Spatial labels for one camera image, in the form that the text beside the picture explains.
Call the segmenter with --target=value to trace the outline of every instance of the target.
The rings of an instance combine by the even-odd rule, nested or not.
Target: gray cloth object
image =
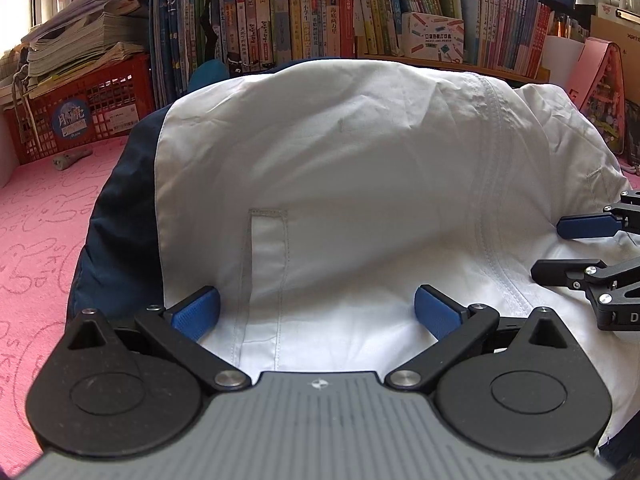
[[[53,167],[58,171],[66,170],[81,158],[91,155],[94,152],[91,148],[81,148],[74,152],[61,153],[53,157]]]

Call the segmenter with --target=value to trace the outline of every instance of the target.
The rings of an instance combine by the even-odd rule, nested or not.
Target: pink bedspread
[[[21,166],[0,189],[0,466],[10,476],[39,454],[24,399],[62,334],[89,216],[125,142],[96,142],[66,171],[50,158]]]

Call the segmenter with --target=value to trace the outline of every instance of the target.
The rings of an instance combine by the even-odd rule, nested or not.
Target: red plastic basket
[[[18,104],[18,116],[25,142],[20,142],[20,129],[14,108],[4,111],[15,152],[20,164],[64,152],[95,140],[127,135],[132,124],[155,110],[149,78],[149,56],[142,54],[131,59],[95,70],[75,81],[55,88],[29,100],[36,125],[33,135],[31,121],[23,104]],[[86,127],[72,136],[56,133],[53,127],[59,120],[61,107],[72,100],[81,102],[91,115]]]

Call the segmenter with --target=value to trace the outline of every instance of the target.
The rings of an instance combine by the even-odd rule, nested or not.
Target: label printer box
[[[402,15],[402,50],[413,59],[462,63],[464,35],[462,20],[420,12]]]

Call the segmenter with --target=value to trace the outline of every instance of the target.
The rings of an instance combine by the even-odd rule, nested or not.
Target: silver bolt
[[[240,384],[244,383],[246,375],[239,370],[224,370],[222,372],[218,372],[214,380],[218,386],[223,386],[224,388],[235,388],[236,386],[240,386]]]
[[[402,386],[404,388],[415,386],[421,379],[420,374],[413,370],[396,370],[391,374],[391,377],[389,377],[393,386]]]

